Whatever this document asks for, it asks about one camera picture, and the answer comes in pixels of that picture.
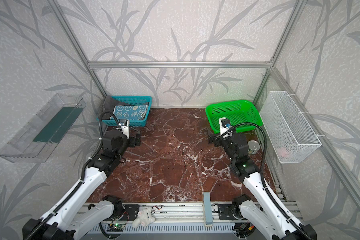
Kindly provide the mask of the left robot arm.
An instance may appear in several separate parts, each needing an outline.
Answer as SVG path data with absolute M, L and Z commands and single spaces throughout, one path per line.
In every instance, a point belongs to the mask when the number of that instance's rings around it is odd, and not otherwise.
M 99 117 L 100 146 L 83 166 L 80 178 L 48 212 L 38 220 L 28 220 L 23 227 L 25 240 L 79 240 L 102 221 L 119 220 L 127 213 L 120 198 L 107 195 L 85 214 L 76 217 L 85 201 L 123 162 L 127 148 L 141 144 L 140 134 L 130 137 L 127 117 L 119 119 L 111 114 L 116 127 L 104 132 L 105 114 L 106 111 Z

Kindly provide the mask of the teal patterned towel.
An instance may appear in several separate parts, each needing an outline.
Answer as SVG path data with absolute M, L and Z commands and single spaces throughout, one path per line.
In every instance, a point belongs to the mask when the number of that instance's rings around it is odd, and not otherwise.
M 148 112 L 148 104 L 143 105 L 118 105 L 114 107 L 114 115 L 118 119 L 142 121 Z

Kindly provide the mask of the grey towel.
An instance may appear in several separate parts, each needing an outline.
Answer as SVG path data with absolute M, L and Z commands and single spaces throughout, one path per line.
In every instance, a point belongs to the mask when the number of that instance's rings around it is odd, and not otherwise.
M 143 105 L 143 104 L 148 104 L 148 101 L 145 100 L 140 100 L 140 103 L 138 103 L 137 99 L 134 99 L 134 103 L 127 103 L 126 101 L 120 101 L 120 100 L 116 100 L 115 98 L 112 98 L 111 96 L 107 96 L 102 104 L 101 109 L 99 110 L 98 113 L 98 117 L 101 116 L 101 114 L 103 114 L 104 112 L 113 112 L 114 113 L 114 107 L 118 106 L 118 105 Z

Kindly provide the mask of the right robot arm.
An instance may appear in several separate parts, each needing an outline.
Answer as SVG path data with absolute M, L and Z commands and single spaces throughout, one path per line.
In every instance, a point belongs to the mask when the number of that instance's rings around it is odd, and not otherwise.
M 248 220 L 268 240 L 315 240 L 317 233 L 311 225 L 303 225 L 274 193 L 264 178 L 265 162 L 258 167 L 250 158 L 249 143 L 244 133 L 227 118 L 219 119 L 220 132 L 208 132 L 209 143 L 222 147 L 231 160 L 231 172 L 258 201 L 247 195 L 234 202 L 240 217 Z

